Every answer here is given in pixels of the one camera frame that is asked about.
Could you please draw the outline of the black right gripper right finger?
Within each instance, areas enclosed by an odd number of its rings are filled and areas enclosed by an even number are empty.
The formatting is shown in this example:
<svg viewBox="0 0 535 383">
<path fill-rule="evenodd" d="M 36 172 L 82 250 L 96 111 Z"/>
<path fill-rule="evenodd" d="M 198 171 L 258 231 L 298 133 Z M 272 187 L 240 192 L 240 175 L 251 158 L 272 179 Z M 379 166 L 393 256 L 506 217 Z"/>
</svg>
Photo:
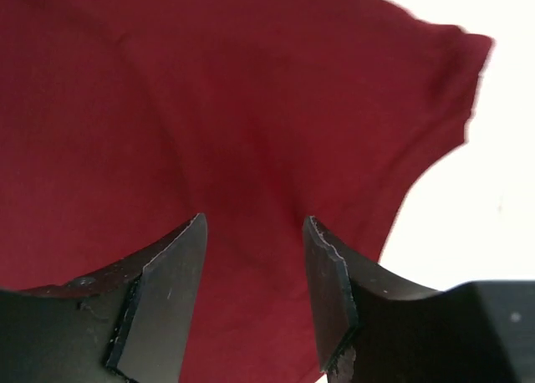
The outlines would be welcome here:
<svg viewBox="0 0 535 383">
<path fill-rule="evenodd" d="M 315 217 L 303 224 L 303 243 L 329 381 L 533 382 L 532 281 L 430 289 L 349 248 Z"/>
</svg>

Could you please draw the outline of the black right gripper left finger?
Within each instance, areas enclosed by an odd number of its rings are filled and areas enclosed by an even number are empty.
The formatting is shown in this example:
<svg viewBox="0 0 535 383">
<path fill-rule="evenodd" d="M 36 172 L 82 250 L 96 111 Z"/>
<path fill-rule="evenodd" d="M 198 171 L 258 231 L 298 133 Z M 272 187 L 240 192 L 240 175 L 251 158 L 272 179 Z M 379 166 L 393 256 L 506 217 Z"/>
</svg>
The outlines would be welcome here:
<svg viewBox="0 0 535 383">
<path fill-rule="evenodd" d="M 206 243 L 206 217 L 197 214 L 66 284 L 3 290 L 2 381 L 178 381 Z"/>
</svg>

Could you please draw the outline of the dark red t-shirt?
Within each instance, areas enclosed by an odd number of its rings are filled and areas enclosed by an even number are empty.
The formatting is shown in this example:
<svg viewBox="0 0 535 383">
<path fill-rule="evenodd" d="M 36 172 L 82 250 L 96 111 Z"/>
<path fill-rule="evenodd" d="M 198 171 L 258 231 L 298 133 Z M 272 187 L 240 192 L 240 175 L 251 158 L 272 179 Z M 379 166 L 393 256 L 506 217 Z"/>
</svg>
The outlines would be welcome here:
<svg viewBox="0 0 535 383">
<path fill-rule="evenodd" d="M 181 380 L 316 381 L 304 218 L 377 259 L 491 47 L 385 0 L 1 0 L 1 284 L 202 212 Z"/>
</svg>

